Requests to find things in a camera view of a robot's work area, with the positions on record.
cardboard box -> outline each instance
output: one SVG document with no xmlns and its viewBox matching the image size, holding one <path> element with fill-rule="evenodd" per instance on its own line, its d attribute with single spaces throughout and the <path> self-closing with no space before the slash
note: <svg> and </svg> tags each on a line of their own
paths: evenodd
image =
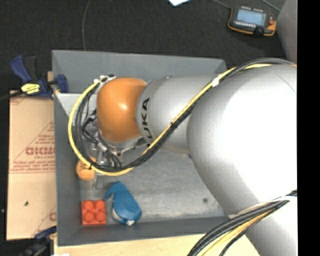
<svg viewBox="0 0 320 256">
<path fill-rule="evenodd" d="M 6 239 L 29 239 L 56 225 L 55 127 L 52 100 L 10 99 Z"/>
</svg>

wire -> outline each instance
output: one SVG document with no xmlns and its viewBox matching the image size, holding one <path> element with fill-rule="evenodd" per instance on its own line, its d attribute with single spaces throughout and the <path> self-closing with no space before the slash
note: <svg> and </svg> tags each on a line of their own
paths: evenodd
<svg viewBox="0 0 320 256">
<path fill-rule="evenodd" d="M 19 95 L 22 95 L 22 94 L 24 94 L 23 91 L 16 91 L 16 92 L 13 92 L 13 93 L 5 94 L 5 95 L 0 97 L 0 101 L 8 100 L 10 98 L 13 98 L 15 96 L 19 96 Z"/>
<path fill-rule="evenodd" d="M 86 51 L 86 40 L 85 40 L 85 21 L 86 21 L 86 17 L 87 17 L 87 11 L 89 8 L 91 0 L 88 0 L 88 2 L 86 3 L 86 7 L 83 13 L 83 18 L 82 18 L 82 43 L 83 43 L 83 49 Z"/>
<path fill-rule="evenodd" d="M 293 191 L 288 196 L 296 197 L 297 196 L 297 191 Z M 214 240 L 218 238 L 223 238 L 222 236 L 226 234 L 226 238 L 232 237 L 232 235 L 237 234 L 236 237 L 232 237 L 232 240 L 230 243 L 227 244 L 225 251 L 228 249 L 229 246 L 231 246 L 232 243 L 234 243 L 237 239 L 239 239 L 243 234 L 249 230 L 250 228 L 253 227 L 258 221 L 262 220 L 265 217 L 270 216 L 273 214 L 275 211 L 283 207 L 285 204 L 287 204 L 289 200 L 284 199 L 280 201 L 270 201 L 264 203 L 262 206 L 255 208 L 253 210 L 250 210 L 248 212 L 245 212 L 243 214 L 240 214 L 236 216 L 235 218 L 215 227 L 211 231 L 209 231 L 206 235 L 204 235 L 190 250 L 189 254 L 187 256 L 198 256 L 200 253 L 203 252 L 207 248 L 208 245 L 210 245 Z M 209 250 L 213 250 L 213 248 L 217 248 L 218 245 L 222 244 L 222 240 L 219 239 L 217 242 L 215 242 Z"/>
<path fill-rule="evenodd" d="M 270 213 L 270 211 L 267 211 L 265 213 L 262 213 L 250 220 L 248 220 L 247 222 L 245 222 L 244 224 L 239 225 L 238 227 L 236 227 L 235 229 L 233 229 L 232 231 L 229 231 L 228 233 L 226 233 L 225 235 L 222 235 L 222 237 L 219 239 L 217 239 L 217 241 L 214 242 L 214 244 L 212 244 L 205 252 L 204 254 L 202 254 L 202 256 L 207 256 L 209 255 L 209 253 L 211 252 L 211 250 L 214 249 L 219 249 L 221 248 L 226 242 L 228 242 L 230 240 L 230 237 L 237 237 L 238 234 L 244 234 L 247 230 L 249 230 L 249 228 L 251 228 L 254 224 L 256 224 L 258 221 L 262 220 L 263 218 L 265 218 L 268 214 Z M 219 256 L 223 256 L 223 254 L 225 254 L 225 252 L 227 251 L 227 249 L 231 246 L 231 242 L 229 241 L 227 245 L 224 246 L 224 248 L 222 249 L 221 253 L 219 254 Z"/>
<path fill-rule="evenodd" d="M 74 104 L 70 116 L 69 116 L 69 122 L 68 122 L 68 137 L 70 141 L 70 145 L 73 148 L 73 151 L 78 156 L 80 160 L 82 160 L 86 165 L 90 166 L 90 168 L 93 168 L 98 173 L 107 175 L 107 176 L 119 176 L 122 174 L 126 174 L 130 172 L 133 168 L 143 164 L 148 159 L 150 159 L 158 150 L 159 148 L 165 143 L 167 138 L 173 133 L 173 131 L 191 114 L 192 110 L 200 100 L 200 98 L 212 87 L 217 86 L 222 81 L 224 81 L 227 78 L 230 78 L 237 74 L 240 71 L 246 70 L 246 69 L 252 69 L 252 68 L 260 68 L 265 67 L 272 64 L 286 64 L 294 66 L 295 64 L 279 58 L 261 58 L 256 59 L 254 61 L 248 61 L 244 63 L 241 66 L 231 68 L 227 70 L 226 72 L 220 74 L 217 76 L 213 81 L 209 82 L 184 108 L 183 110 L 174 118 L 174 120 L 166 127 L 166 129 L 147 147 L 147 149 L 142 153 L 141 156 L 139 156 L 137 159 L 132 161 L 131 163 L 125 165 L 125 166 L 108 166 L 108 165 L 98 165 L 96 162 L 94 162 L 91 157 L 89 157 L 87 154 L 85 154 L 85 147 L 82 136 L 80 126 L 80 113 L 82 112 L 84 106 L 86 105 L 87 100 L 90 98 L 90 96 L 94 93 L 95 89 L 98 85 L 104 85 L 108 82 L 107 77 L 101 78 L 98 82 L 92 84 L 89 86 L 77 99 L 76 103 Z M 75 116 L 76 110 L 79 107 L 79 110 L 76 114 L 76 122 L 75 122 L 75 140 L 79 144 L 79 148 L 77 148 L 74 138 L 73 138 L 73 132 L 72 132 L 72 124 L 73 124 L 73 118 Z"/>
<path fill-rule="evenodd" d="M 224 6 L 224 7 L 227 7 L 228 9 L 232 9 L 230 6 L 228 6 L 228 5 L 226 5 L 225 3 L 223 3 L 223 2 L 220 2 L 220 1 L 218 1 L 218 0 L 212 0 L 213 2 L 216 2 L 217 4 L 219 4 L 219 5 L 222 5 L 222 6 Z"/>
<path fill-rule="evenodd" d="M 273 9 L 277 10 L 278 12 L 281 11 L 279 8 L 275 7 L 273 4 L 267 2 L 266 0 L 261 0 L 261 1 L 267 4 L 268 6 L 272 7 Z"/>
</svg>

blue object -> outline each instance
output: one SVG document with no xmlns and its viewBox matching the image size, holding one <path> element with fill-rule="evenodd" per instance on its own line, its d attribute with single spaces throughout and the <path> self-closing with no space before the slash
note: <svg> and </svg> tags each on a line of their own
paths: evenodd
<svg viewBox="0 0 320 256">
<path fill-rule="evenodd" d="M 103 200 L 106 200 L 110 196 L 113 197 L 112 215 L 118 222 L 131 226 L 139 220 L 142 214 L 141 209 L 121 181 L 117 181 L 111 185 L 105 193 Z"/>
<path fill-rule="evenodd" d="M 57 84 L 59 85 L 60 92 L 61 93 L 67 93 L 68 92 L 68 82 L 67 78 L 63 74 L 58 74 L 55 78 Z"/>
<path fill-rule="evenodd" d="M 25 91 L 24 93 L 27 96 L 39 96 L 39 97 L 45 97 L 49 99 L 53 99 L 53 90 L 49 86 L 48 83 L 44 80 L 44 78 L 37 79 L 36 74 L 34 71 L 34 64 L 30 64 L 30 62 L 27 62 L 29 65 L 29 70 L 31 74 L 28 72 L 28 68 L 26 68 L 24 63 L 24 56 L 19 55 L 16 58 L 14 58 L 10 66 L 14 72 L 15 75 L 20 77 L 22 79 L 22 85 L 32 83 L 35 85 L 38 85 L 38 89 L 35 91 Z M 68 92 L 68 82 L 66 77 L 63 74 L 59 74 L 55 80 L 54 83 L 57 83 L 60 88 L 61 93 L 67 93 Z"/>
<path fill-rule="evenodd" d="M 49 228 L 41 231 L 40 233 L 36 234 L 34 236 L 34 239 L 35 240 L 41 240 L 41 239 L 44 239 L 47 236 L 50 236 L 50 235 L 52 235 L 53 233 L 56 233 L 56 232 L 57 232 L 57 226 L 52 226 L 52 227 L 49 227 Z"/>
<path fill-rule="evenodd" d="M 23 85 L 29 83 L 32 80 L 25 67 L 23 55 L 19 55 L 18 57 L 14 58 L 11 61 L 10 66 L 14 74 L 22 79 Z"/>
</svg>

cable bundle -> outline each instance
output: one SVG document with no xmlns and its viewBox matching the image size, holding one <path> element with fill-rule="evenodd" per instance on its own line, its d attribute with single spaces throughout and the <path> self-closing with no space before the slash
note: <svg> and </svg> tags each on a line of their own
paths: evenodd
<svg viewBox="0 0 320 256">
<path fill-rule="evenodd" d="M 291 192 L 287 197 L 297 197 L 297 190 Z M 249 229 L 258 222 L 269 217 L 278 209 L 289 202 L 288 198 L 266 202 L 253 210 L 248 209 L 245 213 L 237 215 L 231 220 L 215 227 L 205 234 L 190 250 L 187 256 L 207 256 L 216 250 L 221 250 L 222 245 L 227 244 L 222 248 L 219 256 L 225 255 L 230 246 L 241 238 Z"/>
</svg>

small orange object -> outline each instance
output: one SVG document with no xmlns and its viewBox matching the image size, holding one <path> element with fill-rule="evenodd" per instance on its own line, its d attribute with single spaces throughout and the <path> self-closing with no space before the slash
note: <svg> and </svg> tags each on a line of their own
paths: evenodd
<svg viewBox="0 0 320 256">
<path fill-rule="evenodd" d="M 81 202 L 82 225 L 103 225 L 107 223 L 106 203 L 103 200 Z"/>
<path fill-rule="evenodd" d="M 79 160 L 75 166 L 76 174 L 79 176 L 81 180 L 84 181 L 93 181 L 95 179 L 95 170 L 90 168 L 84 162 Z"/>
</svg>

